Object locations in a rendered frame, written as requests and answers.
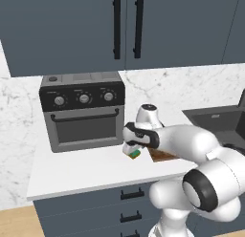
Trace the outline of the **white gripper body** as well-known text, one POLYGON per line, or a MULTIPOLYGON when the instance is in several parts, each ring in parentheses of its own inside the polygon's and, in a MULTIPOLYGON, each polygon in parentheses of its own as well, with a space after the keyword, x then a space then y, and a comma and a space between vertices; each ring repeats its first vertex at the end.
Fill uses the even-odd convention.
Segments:
POLYGON ((130 154, 134 153, 137 150, 136 145, 128 145, 125 143, 123 145, 122 151, 124 152, 125 155, 129 156, 130 154))

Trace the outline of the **green and yellow sponge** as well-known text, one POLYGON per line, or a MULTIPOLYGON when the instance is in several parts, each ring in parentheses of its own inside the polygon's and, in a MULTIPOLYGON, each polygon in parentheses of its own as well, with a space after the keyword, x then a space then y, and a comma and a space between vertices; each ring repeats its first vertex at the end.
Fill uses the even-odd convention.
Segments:
POLYGON ((135 160, 141 155, 141 151, 139 149, 135 150, 134 152, 129 154, 129 158, 135 160))

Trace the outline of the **brown wooden cutting board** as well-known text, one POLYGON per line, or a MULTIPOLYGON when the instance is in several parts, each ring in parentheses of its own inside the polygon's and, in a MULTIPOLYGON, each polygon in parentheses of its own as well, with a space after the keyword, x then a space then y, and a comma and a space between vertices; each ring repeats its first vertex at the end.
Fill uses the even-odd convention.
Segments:
POLYGON ((176 160, 177 157, 166 152, 159 151, 157 149, 148 148, 151 159, 154 162, 164 162, 170 160, 176 160))

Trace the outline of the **grey toaster oven door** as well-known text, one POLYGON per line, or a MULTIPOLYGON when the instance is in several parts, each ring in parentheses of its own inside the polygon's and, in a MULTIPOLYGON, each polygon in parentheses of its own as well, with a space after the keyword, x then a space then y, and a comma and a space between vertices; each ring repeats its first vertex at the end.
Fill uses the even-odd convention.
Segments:
POLYGON ((67 111, 45 112, 46 128, 54 153, 77 151, 123 143, 124 106, 110 106, 67 111), (83 119, 53 122, 51 114, 57 119, 111 114, 119 108, 120 112, 112 118, 83 119))

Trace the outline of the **dark grey drawer front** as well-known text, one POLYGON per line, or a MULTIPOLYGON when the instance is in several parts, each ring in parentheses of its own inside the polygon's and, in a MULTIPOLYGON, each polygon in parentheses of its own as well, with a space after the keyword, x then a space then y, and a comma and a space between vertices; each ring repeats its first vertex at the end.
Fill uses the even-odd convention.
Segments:
POLYGON ((94 209, 85 209, 71 213, 62 213, 48 217, 39 217, 44 234, 73 234, 77 232, 100 229, 112 226, 122 226, 125 224, 138 223, 140 221, 151 220, 154 225, 158 222, 157 217, 149 215, 145 201, 138 201, 129 204, 119 204, 101 206, 94 209), (142 214, 141 220, 121 223, 121 213, 125 216, 135 215, 137 210, 142 214))
POLYGON ((137 229, 141 237, 147 237, 149 231, 153 226, 154 223, 151 220, 146 220, 146 221, 140 221, 138 223, 87 230, 87 231, 77 232, 73 234, 54 235, 54 234, 45 233, 44 236, 45 237, 121 237, 121 232, 123 235, 129 235, 133 233, 135 229, 137 229))
POLYGON ((161 210, 155 208, 149 200, 149 188, 152 183, 133 184, 122 187, 109 188, 67 196, 54 197, 33 202, 39 217, 48 217, 62 213, 70 213, 79 210, 93 209, 101 206, 129 204, 145 201, 149 215, 157 217, 161 210), (140 198, 121 200, 121 190, 124 193, 136 192, 139 187, 145 192, 140 198))

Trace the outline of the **grey and black toaster oven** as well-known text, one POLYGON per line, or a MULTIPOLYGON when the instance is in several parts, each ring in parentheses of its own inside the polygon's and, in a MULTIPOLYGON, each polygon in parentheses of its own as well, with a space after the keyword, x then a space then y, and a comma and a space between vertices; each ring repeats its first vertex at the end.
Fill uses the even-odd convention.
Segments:
POLYGON ((43 115, 45 112, 124 106, 125 87, 117 72, 47 75, 42 79, 39 98, 43 115), (111 101, 103 97, 107 92, 114 95, 111 101), (90 97, 88 103, 79 101, 82 94, 90 97), (63 97, 65 103, 55 105, 56 97, 63 97))

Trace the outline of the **dark grey sink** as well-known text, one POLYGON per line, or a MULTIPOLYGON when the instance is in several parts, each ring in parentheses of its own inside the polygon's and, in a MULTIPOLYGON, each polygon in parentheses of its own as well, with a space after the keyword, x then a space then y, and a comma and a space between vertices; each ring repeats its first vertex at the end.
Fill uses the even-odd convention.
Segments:
POLYGON ((223 144, 245 150, 245 108, 236 105, 183 110, 189 121, 214 133, 223 144))

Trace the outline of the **dark grey base cupboard door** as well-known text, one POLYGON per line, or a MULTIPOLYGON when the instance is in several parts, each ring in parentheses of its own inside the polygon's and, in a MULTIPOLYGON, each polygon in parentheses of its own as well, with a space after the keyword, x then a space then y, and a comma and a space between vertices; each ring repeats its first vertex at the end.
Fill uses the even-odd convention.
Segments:
POLYGON ((213 237, 245 229, 245 203, 241 204, 241 212, 232 222, 215 222, 191 213, 187 220, 187 227, 195 237, 213 237))

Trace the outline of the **wide dark grey cupboard door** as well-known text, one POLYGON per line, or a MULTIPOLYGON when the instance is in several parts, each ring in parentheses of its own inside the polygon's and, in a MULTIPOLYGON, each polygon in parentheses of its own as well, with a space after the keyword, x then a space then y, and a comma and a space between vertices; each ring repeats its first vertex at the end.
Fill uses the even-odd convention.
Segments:
POLYGON ((12 77, 118 71, 113 0, 0 0, 0 41, 12 77))

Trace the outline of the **narrow dark grey cupboard door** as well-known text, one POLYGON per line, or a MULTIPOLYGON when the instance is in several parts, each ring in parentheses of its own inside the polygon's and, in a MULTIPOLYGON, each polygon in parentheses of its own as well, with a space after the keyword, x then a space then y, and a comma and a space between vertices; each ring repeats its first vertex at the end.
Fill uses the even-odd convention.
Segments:
POLYGON ((245 0, 238 0, 222 63, 245 63, 245 0))

